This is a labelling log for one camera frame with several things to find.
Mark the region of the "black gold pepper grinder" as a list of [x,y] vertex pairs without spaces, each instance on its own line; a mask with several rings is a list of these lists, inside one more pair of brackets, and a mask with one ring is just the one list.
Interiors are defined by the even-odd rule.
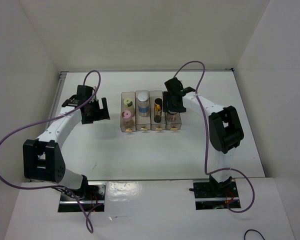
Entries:
[[163,107],[163,100],[161,98],[156,98],[154,100],[154,122],[160,123],[162,120],[162,107]]

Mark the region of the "red label spice jar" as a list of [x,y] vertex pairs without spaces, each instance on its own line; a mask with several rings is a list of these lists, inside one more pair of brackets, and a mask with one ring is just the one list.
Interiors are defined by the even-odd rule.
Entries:
[[175,122],[175,121],[177,121],[178,114],[179,114],[178,112],[170,112],[170,111],[168,111],[166,113],[166,119],[167,119],[167,121],[168,122]]

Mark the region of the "white blue cylindrical shaker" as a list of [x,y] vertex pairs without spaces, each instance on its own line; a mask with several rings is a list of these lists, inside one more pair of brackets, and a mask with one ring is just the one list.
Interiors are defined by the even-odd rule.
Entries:
[[142,91],[137,95],[137,110],[141,117],[147,117],[149,115],[149,93]]

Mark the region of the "pink cap spice bottle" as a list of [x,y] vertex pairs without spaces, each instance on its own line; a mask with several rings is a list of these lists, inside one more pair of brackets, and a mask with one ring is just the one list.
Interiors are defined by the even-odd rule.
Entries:
[[123,126],[131,129],[134,125],[134,121],[130,111],[128,110],[123,111],[121,117],[122,117]]

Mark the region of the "yellow cap spice bottle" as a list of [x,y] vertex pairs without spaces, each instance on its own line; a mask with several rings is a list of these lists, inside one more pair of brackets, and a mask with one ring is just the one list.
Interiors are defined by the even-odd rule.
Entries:
[[123,99],[123,111],[130,111],[131,116],[135,116],[135,107],[132,98],[127,97]]

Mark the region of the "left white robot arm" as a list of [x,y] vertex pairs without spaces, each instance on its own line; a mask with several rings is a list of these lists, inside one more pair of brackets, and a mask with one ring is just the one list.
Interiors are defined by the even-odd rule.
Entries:
[[97,99],[94,93],[95,88],[78,85],[76,94],[62,104],[58,119],[36,139],[24,142],[23,172],[27,179],[64,186],[78,200],[92,194],[88,178],[66,168],[62,147],[77,124],[110,119],[107,99]]

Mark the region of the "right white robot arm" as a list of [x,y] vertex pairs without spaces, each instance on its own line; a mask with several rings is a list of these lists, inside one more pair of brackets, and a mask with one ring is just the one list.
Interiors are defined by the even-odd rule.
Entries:
[[185,113],[187,109],[197,114],[204,113],[207,122],[204,123],[207,134],[206,144],[212,146],[216,168],[208,173],[208,157],[204,160],[204,171],[209,176],[209,191],[215,196],[221,196],[232,180],[231,168],[234,162],[235,149],[244,138],[243,128],[238,112],[233,106],[221,106],[196,94],[192,87],[184,88],[176,77],[164,83],[163,111],[167,115]]

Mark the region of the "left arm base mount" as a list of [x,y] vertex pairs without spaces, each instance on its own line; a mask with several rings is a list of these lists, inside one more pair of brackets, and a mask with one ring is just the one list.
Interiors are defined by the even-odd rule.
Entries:
[[[86,196],[78,197],[84,211],[88,213],[90,210],[93,212],[103,212],[105,210],[105,197],[107,190],[107,183],[105,181],[89,181],[90,193]],[[59,213],[78,213],[81,208],[76,199],[69,192],[62,192],[60,194]]]

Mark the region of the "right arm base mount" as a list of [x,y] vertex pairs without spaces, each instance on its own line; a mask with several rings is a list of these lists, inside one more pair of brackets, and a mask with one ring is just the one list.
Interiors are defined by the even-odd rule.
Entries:
[[241,203],[234,180],[221,192],[213,192],[208,181],[195,181],[189,191],[194,194],[196,210],[240,209]]

